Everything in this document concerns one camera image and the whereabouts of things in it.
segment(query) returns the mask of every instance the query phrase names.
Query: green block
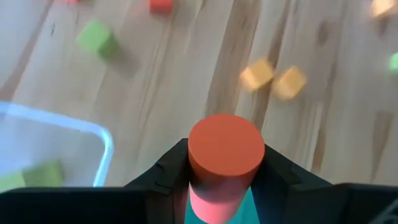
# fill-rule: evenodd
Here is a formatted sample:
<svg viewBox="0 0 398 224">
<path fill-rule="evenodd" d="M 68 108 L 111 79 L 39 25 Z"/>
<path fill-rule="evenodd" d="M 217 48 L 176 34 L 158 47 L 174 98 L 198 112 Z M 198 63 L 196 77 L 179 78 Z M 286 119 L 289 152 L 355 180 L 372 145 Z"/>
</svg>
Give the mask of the green block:
<svg viewBox="0 0 398 224">
<path fill-rule="evenodd" d="M 116 51 L 118 44 L 111 30 L 98 21 L 89 22 L 77 38 L 80 48 L 87 52 L 109 58 Z"/>
<path fill-rule="evenodd" d="M 59 161 L 51 161 L 23 171 L 27 187 L 59 187 L 63 182 Z"/>
<path fill-rule="evenodd" d="M 25 187 L 24 177 L 21 172 L 0 177 L 0 192 Z"/>
<path fill-rule="evenodd" d="M 398 53 L 391 55 L 389 69 L 393 74 L 398 75 Z"/>
</svg>

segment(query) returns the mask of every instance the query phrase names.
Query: yellow cube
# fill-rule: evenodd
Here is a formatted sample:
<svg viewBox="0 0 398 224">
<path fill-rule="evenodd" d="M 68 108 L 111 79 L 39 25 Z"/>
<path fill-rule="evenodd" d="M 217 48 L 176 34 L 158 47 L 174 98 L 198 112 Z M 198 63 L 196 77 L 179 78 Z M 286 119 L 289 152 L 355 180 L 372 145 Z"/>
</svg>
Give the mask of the yellow cube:
<svg viewBox="0 0 398 224">
<path fill-rule="evenodd" d="M 307 84 L 304 74 L 297 68 L 292 67 L 285 71 L 272 84 L 272 91 L 281 100 L 291 100 Z"/>
<path fill-rule="evenodd" d="M 240 75 L 240 79 L 247 89 L 255 91 L 269 83 L 273 75 L 274 69 L 272 66 L 267 60 L 261 59 L 245 68 Z"/>
<path fill-rule="evenodd" d="M 374 0 L 372 2 L 373 17 L 386 15 L 393 10 L 395 4 L 395 0 Z"/>
</svg>

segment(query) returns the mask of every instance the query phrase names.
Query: toy block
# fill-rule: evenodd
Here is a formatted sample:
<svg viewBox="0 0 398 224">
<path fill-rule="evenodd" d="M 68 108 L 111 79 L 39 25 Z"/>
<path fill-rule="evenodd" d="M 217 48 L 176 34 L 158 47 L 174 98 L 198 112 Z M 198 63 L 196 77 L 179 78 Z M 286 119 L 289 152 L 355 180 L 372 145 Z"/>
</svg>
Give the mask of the toy block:
<svg viewBox="0 0 398 224">
<path fill-rule="evenodd" d="M 0 192 L 25 187 L 24 176 L 21 172 L 0 177 Z"/>
<path fill-rule="evenodd" d="M 281 100 L 291 100 L 307 84 L 304 74 L 297 68 L 292 67 L 274 80 L 272 91 Z"/>
<path fill-rule="evenodd" d="M 385 16 L 394 9 L 395 0 L 374 0 L 372 2 L 373 17 Z"/>
<path fill-rule="evenodd" d="M 393 75 L 398 75 L 398 53 L 391 55 L 389 70 Z"/>
<path fill-rule="evenodd" d="M 67 3 L 72 3 L 72 4 L 76 4 L 78 2 L 80 2 L 80 0 L 61 0 L 63 2 L 67 2 Z"/>
<path fill-rule="evenodd" d="M 251 90 L 258 90 L 269 83 L 274 75 L 274 69 L 267 60 L 260 59 L 247 67 L 240 75 L 243 85 Z"/>
<path fill-rule="evenodd" d="M 149 9 L 151 13 L 170 14 L 173 4 L 173 0 L 149 0 Z"/>
<path fill-rule="evenodd" d="M 98 21 L 89 22 L 77 38 L 81 49 L 109 58 L 118 44 L 111 30 Z"/>
<path fill-rule="evenodd" d="M 45 164 L 23 171 L 28 187 L 59 187 L 63 182 L 62 168 L 59 161 Z"/>
</svg>

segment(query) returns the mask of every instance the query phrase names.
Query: teal block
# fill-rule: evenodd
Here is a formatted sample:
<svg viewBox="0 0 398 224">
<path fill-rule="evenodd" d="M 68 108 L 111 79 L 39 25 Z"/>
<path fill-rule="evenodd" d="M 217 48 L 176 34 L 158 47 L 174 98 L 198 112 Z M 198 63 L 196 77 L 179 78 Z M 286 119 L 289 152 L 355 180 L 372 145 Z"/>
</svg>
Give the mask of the teal block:
<svg viewBox="0 0 398 224">
<path fill-rule="evenodd" d="M 205 222 L 201 221 L 193 211 L 193 208 L 190 203 L 190 199 L 188 198 L 187 202 L 187 210 L 185 212 L 185 223 L 186 224 L 205 224 Z M 253 195 L 251 193 L 251 189 L 246 192 L 244 199 L 236 212 L 235 216 L 232 220 L 227 222 L 227 224 L 260 224 L 259 218 L 257 216 L 256 206 L 254 204 Z"/>
<path fill-rule="evenodd" d="M 81 49 L 110 58 L 118 44 L 111 30 L 98 21 L 89 22 L 77 38 Z"/>
<path fill-rule="evenodd" d="M 398 53 L 391 55 L 389 69 L 394 75 L 398 75 Z"/>
<path fill-rule="evenodd" d="M 15 172 L 0 177 L 0 192 L 20 187 L 25 187 L 25 180 L 22 172 Z"/>
<path fill-rule="evenodd" d="M 27 187 L 60 187 L 63 182 L 59 161 L 50 161 L 24 170 L 23 176 Z"/>
</svg>

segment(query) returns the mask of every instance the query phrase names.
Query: wooden floor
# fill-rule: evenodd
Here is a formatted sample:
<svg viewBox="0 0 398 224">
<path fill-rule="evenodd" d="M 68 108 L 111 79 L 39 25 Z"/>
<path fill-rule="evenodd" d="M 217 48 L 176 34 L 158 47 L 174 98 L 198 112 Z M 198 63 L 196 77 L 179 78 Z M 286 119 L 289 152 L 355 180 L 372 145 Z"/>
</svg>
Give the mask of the wooden floor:
<svg viewBox="0 0 398 224">
<path fill-rule="evenodd" d="M 106 185 L 149 168 L 210 114 L 251 120 L 265 142 L 323 178 L 398 184 L 398 15 L 372 20 L 370 0 L 0 1 L 0 100 L 107 127 L 115 143 Z M 112 27 L 109 62 L 82 52 L 90 19 Z M 298 65 L 308 85 L 293 101 L 266 86 L 241 89 L 240 71 L 268 58 Z"/>
</svg>

